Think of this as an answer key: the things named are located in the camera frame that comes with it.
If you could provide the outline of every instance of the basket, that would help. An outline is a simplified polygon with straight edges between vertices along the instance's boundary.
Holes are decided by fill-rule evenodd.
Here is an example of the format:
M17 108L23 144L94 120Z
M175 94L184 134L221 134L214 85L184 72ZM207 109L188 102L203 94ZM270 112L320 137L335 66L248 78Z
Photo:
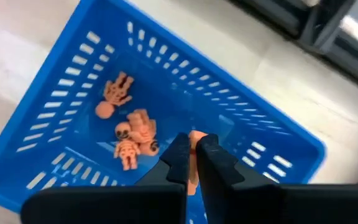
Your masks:
M133 99L95 115L107 80L134 77ZM123 171L114 127L137 108L157 121L161 154L197 129L280 183L307 183L324 146L178 37L120 0L82 0L0 135L0 206L18 212L47 187L131 185L158 161ZM205 222L200 190L188 218Z

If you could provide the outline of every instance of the orange figurine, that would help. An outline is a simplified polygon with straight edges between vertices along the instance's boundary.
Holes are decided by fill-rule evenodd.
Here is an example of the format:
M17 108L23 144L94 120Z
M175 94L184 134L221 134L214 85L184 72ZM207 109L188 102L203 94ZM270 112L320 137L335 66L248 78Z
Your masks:
M132 131L129 136L139 143L142 154L155 156L158 154L158 142L154 139L157 133L157 125L154 119L149 119L145 109L135 110L127 115Z
M197 157L196 157L196 146L198 141L207 134L201 131L191 131L189 134L190 139L190 161L189 161L189 181L187 182L187 195L195 195L196 189L200 179L198 178L197 171Z
M137 156L140 154L136 142L129 137L131 126L128 122L121 122L116 126L116 136L119 140L114 158L118 156L122 159L124 170L137 169Z
M114 105L122 106L132 99L131 96L127 96L127 92L131 84L134 82L134 78L127 77L124 72L120 72L115 83L107 81L104 87L103 96L106 101L102 101L96 107L96 114L102 119L108 119L114 113Z

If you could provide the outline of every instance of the floor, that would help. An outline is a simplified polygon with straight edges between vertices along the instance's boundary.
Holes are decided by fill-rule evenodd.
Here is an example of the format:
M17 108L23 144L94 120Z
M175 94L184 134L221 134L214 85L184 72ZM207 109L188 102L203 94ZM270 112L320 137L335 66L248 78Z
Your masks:
M130 2L324 141L312 183L358 182L357 86L226 1ZM0 0L0 132L77 3Z

